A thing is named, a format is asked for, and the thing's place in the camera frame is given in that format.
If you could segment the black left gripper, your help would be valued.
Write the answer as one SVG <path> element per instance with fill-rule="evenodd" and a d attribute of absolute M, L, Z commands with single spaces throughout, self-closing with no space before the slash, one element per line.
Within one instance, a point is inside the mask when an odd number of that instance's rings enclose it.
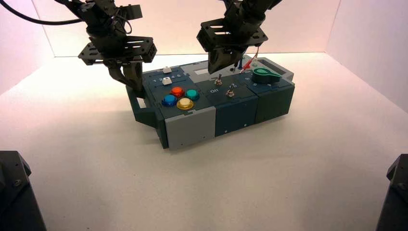
<path fill-rule="evenodd" d="M 128 36 L 121 22 L 87 23 L 90 43 L 80 52 L 86 65 L 128 64 L 109 67 L 109 75 L 116 81 L 131 87 L 137 97 L 144 97 L 142 63 L 150 63 L 157 49 L 151 37 Z"/>

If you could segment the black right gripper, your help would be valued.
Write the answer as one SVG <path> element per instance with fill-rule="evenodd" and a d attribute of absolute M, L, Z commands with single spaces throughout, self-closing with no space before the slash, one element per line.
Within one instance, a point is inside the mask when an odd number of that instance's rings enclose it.
<path fill-rule="evenodd" d="M 267 3 L 224 5 L 226 7 L 224 17 L 202 22 L 197 35 L 200 45 L 208 52 L 209 74 L 231 64 L 237 67 L 247 47 L 260 46 L 268 40 L 260 28 L 266 18 Z"/>

